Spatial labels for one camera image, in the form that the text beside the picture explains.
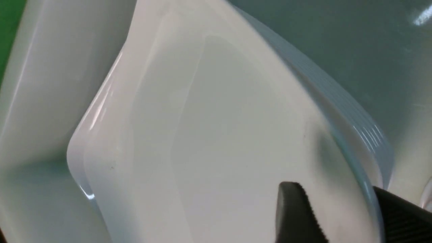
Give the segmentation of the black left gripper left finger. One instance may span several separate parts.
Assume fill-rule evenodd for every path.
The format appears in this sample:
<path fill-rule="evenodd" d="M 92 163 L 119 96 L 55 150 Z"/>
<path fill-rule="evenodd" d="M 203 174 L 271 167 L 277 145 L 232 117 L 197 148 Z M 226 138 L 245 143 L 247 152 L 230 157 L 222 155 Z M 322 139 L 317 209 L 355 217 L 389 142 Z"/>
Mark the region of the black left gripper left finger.
<path fill-rule="evenodd" d="M 276 243 L 328 243 L 304 188 L 297 182 L 281 182 L 275 214 Z"/>

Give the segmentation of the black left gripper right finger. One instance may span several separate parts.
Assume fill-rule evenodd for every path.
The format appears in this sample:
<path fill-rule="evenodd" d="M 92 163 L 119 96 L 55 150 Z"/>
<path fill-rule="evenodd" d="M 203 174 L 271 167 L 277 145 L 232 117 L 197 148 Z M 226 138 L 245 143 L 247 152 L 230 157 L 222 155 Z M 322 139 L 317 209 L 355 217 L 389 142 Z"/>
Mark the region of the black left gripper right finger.
<path fill-rule="evenodd" d="M 432 214 L 397 195 L 374 187 L 381 209 L 386 243 L 430 243 Z"/>

